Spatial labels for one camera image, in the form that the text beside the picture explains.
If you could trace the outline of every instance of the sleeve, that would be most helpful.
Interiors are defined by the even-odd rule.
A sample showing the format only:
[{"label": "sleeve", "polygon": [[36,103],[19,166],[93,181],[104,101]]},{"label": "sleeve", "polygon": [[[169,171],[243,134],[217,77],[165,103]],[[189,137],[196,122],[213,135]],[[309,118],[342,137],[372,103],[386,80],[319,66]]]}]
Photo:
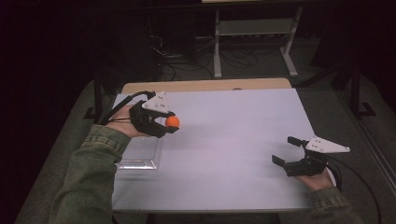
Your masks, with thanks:
[{"label": "sleeve", "polygon": [[111,223],[116,162],[130,142],[123,133],[93,125],[72,153],[64,186],[55,196],[49,223]]},{"label": "sleeve", "polygon": [[313,223],[361,224],[361,218],[352,211],[352,205],[338,188],[311,192]]}]

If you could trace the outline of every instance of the person's left hand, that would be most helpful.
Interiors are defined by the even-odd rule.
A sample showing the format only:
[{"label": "person's left hand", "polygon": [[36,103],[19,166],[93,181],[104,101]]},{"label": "person's left hand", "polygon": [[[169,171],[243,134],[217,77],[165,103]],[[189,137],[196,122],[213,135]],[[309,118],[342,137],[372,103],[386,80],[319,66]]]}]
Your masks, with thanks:
[{"label": "person's left hand", "polygon": [[138,136],[149,136],[145,133],[140,133],[134,125],[131,123],[129,119],[129,109],[132,105],[126,105],[122,107],[114,116],[111,118],[113,121],[110,121],[106,126],[112,129],[115,129],[119,132],[126,134],[127,136],[133,138]]}]

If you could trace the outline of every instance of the white table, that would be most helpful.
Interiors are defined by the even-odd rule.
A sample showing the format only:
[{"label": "white table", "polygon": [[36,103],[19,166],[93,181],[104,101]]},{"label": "white table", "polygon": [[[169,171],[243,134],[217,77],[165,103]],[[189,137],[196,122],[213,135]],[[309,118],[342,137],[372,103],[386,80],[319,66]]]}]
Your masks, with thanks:
[{"label": "white table", "polygon": [[169,91],[167,99],[180,130],[163,138],[157,170],[118,170],[115,211],[310,208],[306,187],[271,162],[272,155],[300,160],[303,149],[288,144],[287,137],[314,135],[295,89]]}]

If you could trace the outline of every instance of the hand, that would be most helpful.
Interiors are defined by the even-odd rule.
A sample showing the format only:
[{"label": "hand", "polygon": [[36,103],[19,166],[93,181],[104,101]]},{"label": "hand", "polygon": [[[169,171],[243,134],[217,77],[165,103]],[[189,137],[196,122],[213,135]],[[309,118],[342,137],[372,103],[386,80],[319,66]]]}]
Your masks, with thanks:
[{"label": "hand", "polygon": [[113,118],[111,118],[114,119],[114,121],[110,121],[106,126],[122,132],[131,138],[138,136],[149,136],[148,134],[140,133],[131,123],[131,120],[129,119],[129,109],[131,107],[131,105],[122,107],[116,114],[114,114]]},{"label": "hand", "polygon": [[327,169],[324,169],[320,175],[313,175],[313,176],[299,175],[299,176],[295,176],[295,178],[301,180],[311,190],[327,189],[334,187]]}]

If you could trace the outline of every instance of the dark background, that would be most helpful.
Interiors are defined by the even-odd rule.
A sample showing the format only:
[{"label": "dark background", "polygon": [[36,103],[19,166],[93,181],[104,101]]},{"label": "dark background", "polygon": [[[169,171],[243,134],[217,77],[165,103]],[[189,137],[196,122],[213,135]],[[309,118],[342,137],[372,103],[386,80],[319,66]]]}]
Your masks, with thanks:
[{"label": "dark background", "polygon": [[[2,223],[12,223],[17,216],[74,102],[98,69],[106,93],[113,94],[126,82],[157,80],[160,58],[150,48],[153,30],[164,38],[166,48],[183,53],[191,51],[196,35],[213,35],[210,10],[161,12],[154,17],[84,10],[158,4],[125,2],[0,3],[1,126],[6,129],[0,154]],[[327,68],[351,60],[396,111],[395,13],[388,1],[342,3],[336,8],[306,7],[297,37],[322,36],[313,63]],[[252,17],[263,14],[249,12]],[[243,15],[244,10],[228,14]]]}]

